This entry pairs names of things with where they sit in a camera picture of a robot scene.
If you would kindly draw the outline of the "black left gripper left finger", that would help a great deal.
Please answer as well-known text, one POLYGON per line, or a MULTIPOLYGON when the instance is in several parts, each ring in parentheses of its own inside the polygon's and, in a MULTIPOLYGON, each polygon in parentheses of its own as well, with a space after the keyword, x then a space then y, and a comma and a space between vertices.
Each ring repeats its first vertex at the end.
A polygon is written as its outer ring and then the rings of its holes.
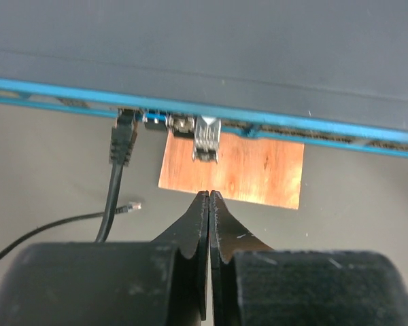
POLYGON ((0 285, 0 325, 200 325, 209 194, 150 242, 32 244, 0 285))

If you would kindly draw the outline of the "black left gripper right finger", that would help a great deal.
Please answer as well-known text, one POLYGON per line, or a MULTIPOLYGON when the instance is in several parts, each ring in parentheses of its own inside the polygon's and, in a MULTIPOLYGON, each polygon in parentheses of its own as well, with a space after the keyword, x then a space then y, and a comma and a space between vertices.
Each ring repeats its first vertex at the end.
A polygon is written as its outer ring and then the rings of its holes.
POLYGON ((372 251, 275 250, 209 197, 215 325, 408 325, 408 292, 372 251))

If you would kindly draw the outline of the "brown SFP module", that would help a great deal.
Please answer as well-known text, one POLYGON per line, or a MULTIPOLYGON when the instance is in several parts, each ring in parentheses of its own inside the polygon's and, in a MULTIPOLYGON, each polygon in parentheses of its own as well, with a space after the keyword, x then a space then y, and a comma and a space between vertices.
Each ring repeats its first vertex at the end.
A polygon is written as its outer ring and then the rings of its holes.
POLYGON ((198 116, 194 126, 192 159, 218 162, 222 121, 215 117, 198 116))

